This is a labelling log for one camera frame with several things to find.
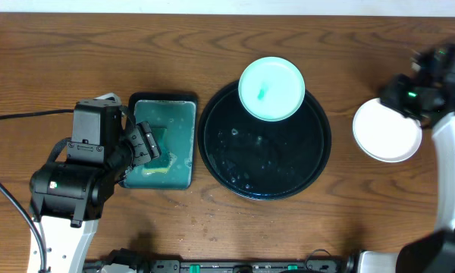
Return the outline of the green yellow sponge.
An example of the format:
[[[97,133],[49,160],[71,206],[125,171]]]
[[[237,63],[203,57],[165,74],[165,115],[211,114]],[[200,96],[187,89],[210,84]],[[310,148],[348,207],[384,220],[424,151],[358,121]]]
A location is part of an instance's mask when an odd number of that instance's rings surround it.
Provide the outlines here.
[[[167,147],[165,140],[167,129],[163,127],[153,127],[152,134],[157,141],[161,155],[143,166],[142,175],[144,176],[152,174],[167,174],[171,166],[177,161],[177,156]]]

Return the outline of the white plate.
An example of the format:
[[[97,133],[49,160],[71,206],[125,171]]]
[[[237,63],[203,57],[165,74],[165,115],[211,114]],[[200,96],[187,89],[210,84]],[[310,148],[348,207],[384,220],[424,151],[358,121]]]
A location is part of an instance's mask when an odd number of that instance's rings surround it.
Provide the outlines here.
[[[359,107],[352,128],[360,149],[381,162],[406,161],[422,142],[420,123],[382,105],[379,98]]]

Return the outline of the mint plate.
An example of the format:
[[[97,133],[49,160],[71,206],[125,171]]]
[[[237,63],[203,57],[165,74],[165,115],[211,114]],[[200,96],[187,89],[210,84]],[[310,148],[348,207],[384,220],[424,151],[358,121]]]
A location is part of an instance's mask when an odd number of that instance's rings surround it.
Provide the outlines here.
[[[240,76],[238,95],[243,107],[262,121],[282,121],[302,105],[306,92],[300,70],[279,57],[249,64]]]

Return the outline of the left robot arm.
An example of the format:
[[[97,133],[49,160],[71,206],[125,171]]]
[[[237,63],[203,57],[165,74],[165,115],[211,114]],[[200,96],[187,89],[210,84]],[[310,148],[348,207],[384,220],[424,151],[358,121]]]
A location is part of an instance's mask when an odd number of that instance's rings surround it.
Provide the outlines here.
[[[39,239],[30,244],[29,272],[81,272],[115,185],[161,155],[149,123],[119,101],[81,100],[73,114],[71,137],[30,180]]]

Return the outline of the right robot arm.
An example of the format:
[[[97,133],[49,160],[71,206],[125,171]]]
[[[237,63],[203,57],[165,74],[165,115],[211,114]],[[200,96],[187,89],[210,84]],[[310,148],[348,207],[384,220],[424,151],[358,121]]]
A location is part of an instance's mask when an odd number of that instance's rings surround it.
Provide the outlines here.
[[[378,98],[359,107],[353,137],[370,157],[398,163],[414,155],[423,130],[431,130],[438,167],[435,229],[397,253],[352,255],[345,272],[455,272],[455,44],[417,54],[412,69],[413,76],[394,76]]]

